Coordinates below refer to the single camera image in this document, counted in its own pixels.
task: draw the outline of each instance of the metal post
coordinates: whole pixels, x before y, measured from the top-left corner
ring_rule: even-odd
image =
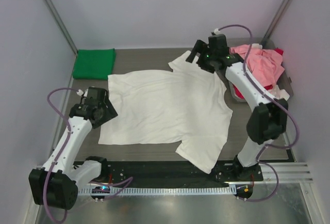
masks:
[[[260,44],[265,46],[292,0],[283,0]]]
[[[49,11],[51,12],[51,14],[52,14],[55,22],[57,23],[58,27],[62,31],[65,39],[67,40],[69,46],[71,47],[73,53],[77,56],[78,49],[77,49],[76,45],[74,44],[74,42],[73,42],[73,40],[72,40],[72,38],[71,38],[71,36],[70,36],[67,28],[65,27],[65,25],[64,25],[64,23],[63,23],[60,15],[58,14],[58,12],[57,12],[57,10],[56,10],[56,8],[55,8],[52,0],[44,0],[44,1],[45,1],[46,5],[47,5]]]

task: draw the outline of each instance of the green board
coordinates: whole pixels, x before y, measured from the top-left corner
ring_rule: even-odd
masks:
[[[112,73],[115,50],[79,50],[72,77],[76,79],[108,80]]]

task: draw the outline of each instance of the wall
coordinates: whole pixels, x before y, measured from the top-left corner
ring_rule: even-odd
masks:
[[[191,47],[228,24],[266,32],[282,0],[53,0],[79,49]],[[231,28],[230,38],[248,37]]]
[[[289,109],[301,130],[295,155],[308,162],[330,219],[329,18],[329,0],[293,0],[272,39],[284,49],[284,66],[292,79]]]
[[[23,223],[28,175],[47,159],[57,119],[46,96],[68,85],[74,55],[43,0],[0,0],[0,10],[0,216]]]

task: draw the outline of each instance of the white garment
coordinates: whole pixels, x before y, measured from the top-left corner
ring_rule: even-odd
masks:
[[[99,144],[157,144],[182,141],[176,152],[205,173],[214,167],[227,141],[232,110],[216,74],[185,62],[173,72],[145,70],[109,75],[109,98],[118,116],[101,126]]]

